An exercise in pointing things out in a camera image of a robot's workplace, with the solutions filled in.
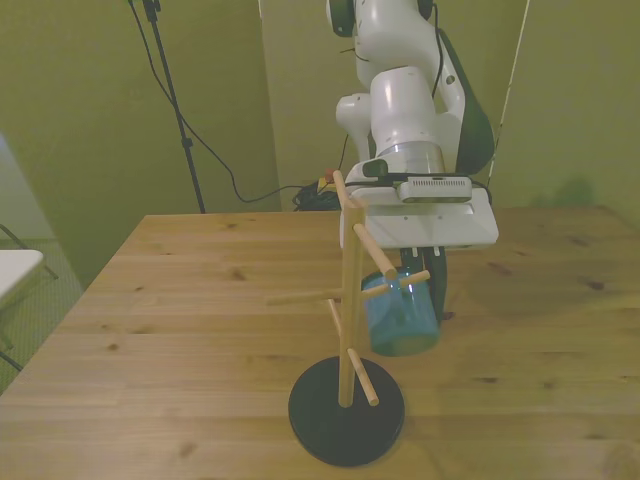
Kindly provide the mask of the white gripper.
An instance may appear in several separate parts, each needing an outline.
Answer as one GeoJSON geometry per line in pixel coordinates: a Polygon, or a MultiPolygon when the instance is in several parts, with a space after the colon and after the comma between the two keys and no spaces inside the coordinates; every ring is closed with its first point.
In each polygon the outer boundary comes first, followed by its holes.
{"type": "Polygon", "coordinates": [[[437,321],[448,285],[442,248],[484,247],[499,236],[487,189],[465,175],[390,172],[386,162],[361,162],[347,175],[350,198],[363,204],[365,226],[383,249],[401,249],[409,275],[426,267],[437,321]],[[424,252],[418,247],[429,247],[424,252]]]}

